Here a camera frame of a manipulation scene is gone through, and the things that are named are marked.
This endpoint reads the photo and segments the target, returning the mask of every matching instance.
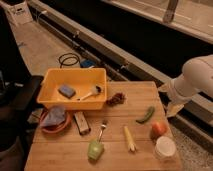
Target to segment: red object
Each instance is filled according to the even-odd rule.
[[[44,111],[41,114],[39,123],[41,123],[44,118],[46,117],[46,115],[48,114],[48,111]],[[41,130],[45,133],[49,133],[49,134],[55,134],[58,133],[60,131],[62,131],[64,128],[66,128],[69,124],[71,123],[71,116],[69,113],[66,112],[66,119],[64,122],[60,123],[59,125],[53,125],[53,126],[47,126],[47,127],[43,127],[41,128]]]
[[[151,138],[158,138],[167,132],[167,125],[163,121],[152,123]]]

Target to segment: yellow corn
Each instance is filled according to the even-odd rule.
[[[128,150],[135,152],[136,145],[127,126],[124,126],[124,134],[127,141]]]

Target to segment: orange plastic bin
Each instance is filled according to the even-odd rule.
[[[106,70],[104,68],[53,68],[49,69],[42,82],[37,102],[46,108],[63,105],[66,110],[101,109],[107,99]],[[76,94],[70,99],[58,92],[61,85],[72,87]],[[78,98],[87,94],[92,86],[101,87],[101,93],[83,101]]]

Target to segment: red bowl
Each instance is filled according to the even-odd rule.
[[[39,120],[39,124],[44,120],[44,118],[47,116],[49,111],[44,111],[41,114],[40,120]],[[71,116],[68,112],[65,113],[66,118],[65,121],[60,123],[59,125],[53,125],[53,126],[47,126],[47,127],[43,127],[41,128],[41,130],[45,133],[49,133],[49,134],[55,134],[58,133],[60,131],[62,131],[64,128],[66,128],[70,123],[71,123]]]

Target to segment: green pepper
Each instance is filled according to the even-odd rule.
[[[147,113],[144,115],[144,117],[141,118],[141,119],[137,119],[136,122],[138,122],[140,124],[145,123],[146,121],[148,121],[152,117],[154,112],[155,112],[155,107],[154,106],[150,106],[147,109]]]

